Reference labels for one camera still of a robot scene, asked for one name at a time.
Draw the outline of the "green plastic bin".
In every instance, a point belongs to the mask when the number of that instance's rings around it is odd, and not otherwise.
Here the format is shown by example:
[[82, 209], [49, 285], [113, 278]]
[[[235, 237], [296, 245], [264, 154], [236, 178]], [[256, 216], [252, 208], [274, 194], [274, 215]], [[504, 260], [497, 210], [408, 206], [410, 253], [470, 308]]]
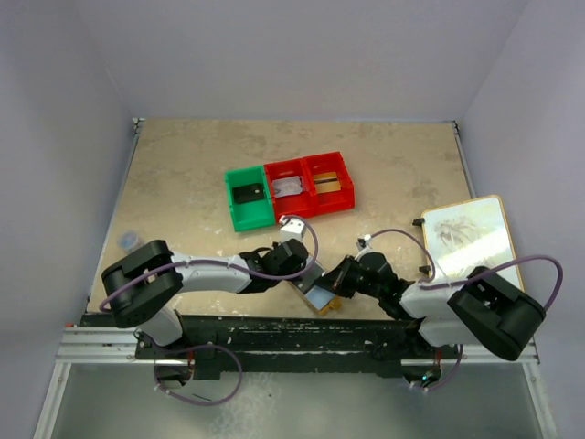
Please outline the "green plastic bin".
[[236, 232], [256, 230], [275, 223], [271, 192], [263, 166], [226, 171], [229, 213]]

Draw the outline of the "red bin with silver card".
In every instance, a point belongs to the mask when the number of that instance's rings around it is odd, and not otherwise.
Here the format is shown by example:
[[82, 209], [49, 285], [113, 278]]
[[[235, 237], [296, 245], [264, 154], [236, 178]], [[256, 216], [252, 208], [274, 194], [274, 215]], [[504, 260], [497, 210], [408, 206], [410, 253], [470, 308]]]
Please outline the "red bin with silver card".
[[264, 166], [276, 221], [282, 216], [316, 215], [316, 189], [306, 163], [292, 159]]

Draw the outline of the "red bin with gold card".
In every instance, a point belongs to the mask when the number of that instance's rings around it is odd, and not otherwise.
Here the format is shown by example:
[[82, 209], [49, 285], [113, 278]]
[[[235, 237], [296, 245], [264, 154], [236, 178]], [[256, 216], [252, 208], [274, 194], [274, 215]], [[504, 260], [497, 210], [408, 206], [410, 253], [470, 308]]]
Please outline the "red bin with gold card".
[[316, 215], [353, 209], [356, 195], [342, 154], [338, 151], [303, 158], [309, 183], [315, 195]]

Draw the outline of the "white board with wooden frame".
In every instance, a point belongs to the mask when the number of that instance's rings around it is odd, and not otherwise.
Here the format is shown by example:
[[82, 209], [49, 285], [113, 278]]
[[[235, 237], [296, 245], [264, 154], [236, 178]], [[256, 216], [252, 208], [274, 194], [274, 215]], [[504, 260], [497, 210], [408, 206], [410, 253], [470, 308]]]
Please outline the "white board with wooden frame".
[[417, 300], [445, 300], [475, 268], [495, 268], [516, 257], [504, 205], [496, 195], [428, 209], [421, 218], [424, 243], [437, 269], [432, 283], [446, 286], [425, 290], [414, 284], [409, 294]]

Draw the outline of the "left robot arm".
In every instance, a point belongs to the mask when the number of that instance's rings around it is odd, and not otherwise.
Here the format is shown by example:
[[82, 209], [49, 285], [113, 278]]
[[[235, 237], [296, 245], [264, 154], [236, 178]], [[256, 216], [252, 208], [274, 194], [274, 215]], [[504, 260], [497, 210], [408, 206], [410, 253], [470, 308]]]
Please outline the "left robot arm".
[[165, 241], [146, 243], [101, 274], [102, 312], [118, 328], [136, 327], [160, 347], [183, 339], [181, 317], [168, 304], [192, 292], [264, 293], [310, 270], [314, 257], [296, 239], [230, 257], [200, 258], [172, 252]]

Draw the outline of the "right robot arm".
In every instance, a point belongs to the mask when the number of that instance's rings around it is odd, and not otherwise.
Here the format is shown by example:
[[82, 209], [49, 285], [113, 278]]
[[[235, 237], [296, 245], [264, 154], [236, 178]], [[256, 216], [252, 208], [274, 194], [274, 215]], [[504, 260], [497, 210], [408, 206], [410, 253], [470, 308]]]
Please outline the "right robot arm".
[[394, 273], [380, 252], [347, 256], [315, 284], [340, 297], [363, 294], [397, 321], [413, 321], [434, 348], [481, 345], [500, 359], [519, 358], [546, 317], [545, 308], [484, 266], [445, 287], [417, 283]]

